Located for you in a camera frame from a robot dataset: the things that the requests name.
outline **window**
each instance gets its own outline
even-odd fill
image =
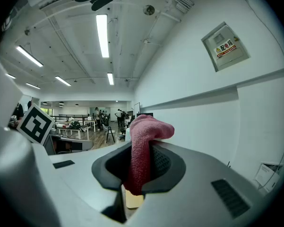
[[[41,108],[41,110],[49,116],[52,116],[52,108]]]

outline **fluorescent light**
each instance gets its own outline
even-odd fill
[[[40,63],[36,58],[34,58],[30,53],[28,53],[25,49],[23,49],[21,46],[16,47],[17,50],[19,50],[23,55],[25,55],[28,59],[30,59],[33,63],[35,63],[37,66],[42,67],[43,64]]]
[[[102,57],[109,58],[107,38],[107,14],[100,14],[96,16],[96,26],[98,28]]]
[[[56,77],[56,79],[58,79],[60,82],[63,82],[67,86],[71,86],[71,84],[69,84],[68,82],[64,81],[61,77]]]
[[[109,80],[110,85],[113,85],[112,73],[107,73],[107,76],[108,76],[108,80]]]
[[[10,78],[16,79],[14,76],[9,75],[9,74],[7,74],[7,73],[6,73],[5,75],[7,75],[7,76],[10,77]]]
[[[34,85],[32,85],[32,84],[29,84],[29,83],[27,83],[27,85],[29,85],[29,86],[31,86],[31,87],[34,87],[34,88],[36,88],[36,89],[40,89],[39,87],[36,87],[36,86],[34,86]]]

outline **yellow object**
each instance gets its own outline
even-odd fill
[[[126,207],[129,209],[136,209],[142,205],[144,202],[143,195],[135,196],[131,192],[125,190],[126,197]]]

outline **warning label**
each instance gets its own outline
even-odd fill
[[[236,49],[236,46],[233,44],[231,39],[228,39],[227,42],[216,47],[215,53],[216,53],[217,57],[220,58],[221,56],[229,53],[230,51],[232,51],[234,49]]]

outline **pink towel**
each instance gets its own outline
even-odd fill
[[[155,138],[168,139],[173,134],[172,125],[152,116],[142,114],[130,124],[131,162],[124,186],[133,195],[140,195],[142,186],[150,181],[149,141]]]

